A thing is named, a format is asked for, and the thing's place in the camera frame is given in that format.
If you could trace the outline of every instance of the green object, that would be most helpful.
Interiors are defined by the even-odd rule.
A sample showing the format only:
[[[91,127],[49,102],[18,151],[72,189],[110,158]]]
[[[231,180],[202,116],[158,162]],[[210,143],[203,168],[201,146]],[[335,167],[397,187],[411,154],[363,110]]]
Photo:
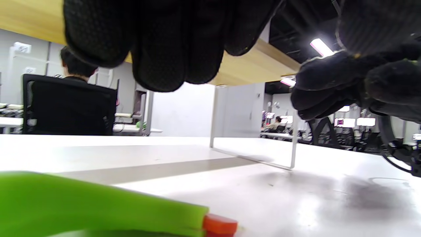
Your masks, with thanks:
[[[136,123],[136,127],[140,128],[140,121]],[[146,129],[146,122],[143,123],[142,129]]]
[[[172,235],[165,233],[153,233],[144,231],[74,231],[58,234],[50,237],[182,237],[180,235]]]
[[[0,237],[141,230],[202,237],[207,207],[33,172],[0,172]]]

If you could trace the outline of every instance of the dark hair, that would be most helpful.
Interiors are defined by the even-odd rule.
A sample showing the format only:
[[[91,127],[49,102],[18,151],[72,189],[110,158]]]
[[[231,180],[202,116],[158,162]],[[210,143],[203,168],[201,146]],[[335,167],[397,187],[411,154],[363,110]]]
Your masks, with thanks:
[[[67,66],[70,74],[90,77],[95,73],[98,67],[92,66],[74,56],[67,46],[64,46],[60,51],[60,57],[63,63]]]

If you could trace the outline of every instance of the table surface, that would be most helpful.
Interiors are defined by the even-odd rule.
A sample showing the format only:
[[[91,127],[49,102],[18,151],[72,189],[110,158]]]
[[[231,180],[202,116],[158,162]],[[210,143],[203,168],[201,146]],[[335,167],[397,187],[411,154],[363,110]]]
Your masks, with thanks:
[[[0,127],[19,127],[23,123],[23,118],[0,117]],[[114,124],[114,132],[139,132],[139,128],[133,124]],[[151,128],[151,132],[163,132],[159,129]]]
[[[260,135],[266,135],[266,136],[274,136],[274,137],[285,137],[285,138],[293,138],[292,135],[289,135],[287,133],[276,133],[276,132],[261,132]]]
[[[0,170],[32,170],[209,206],[241,237],[415,237],[421,179],[380,156],[297,144],[281,170],[208,148],[200,137],[0,135]],[[215,146],[286,163],[292,143],[216,138]]]

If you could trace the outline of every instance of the red tip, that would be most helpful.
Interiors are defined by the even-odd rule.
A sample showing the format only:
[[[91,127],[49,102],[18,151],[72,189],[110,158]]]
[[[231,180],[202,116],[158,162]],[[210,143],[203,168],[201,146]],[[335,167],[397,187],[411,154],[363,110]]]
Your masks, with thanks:
[[[203,228],[208,232],[206,237],[232,237],[237,227],[237,221],[214,214],[207,214],[203,221]]]

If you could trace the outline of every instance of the black glove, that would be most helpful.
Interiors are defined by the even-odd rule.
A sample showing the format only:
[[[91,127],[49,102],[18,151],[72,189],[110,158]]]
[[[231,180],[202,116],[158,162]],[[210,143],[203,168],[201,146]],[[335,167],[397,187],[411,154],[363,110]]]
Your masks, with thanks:
[[[171,92],[207,83],[224,49],[248,52],[283,0],[64,0],[67,44],[82,60],[116,67],[131,51],[133,76]]]
[[[350,54],[367,56],[421,33],[419,0],[342,0],[338,41]]]
[[[338,52],[303,64],[291,102],[304,120],[326,117],[356,103],[379,115],[421,122],[421,43],[358,57]]]

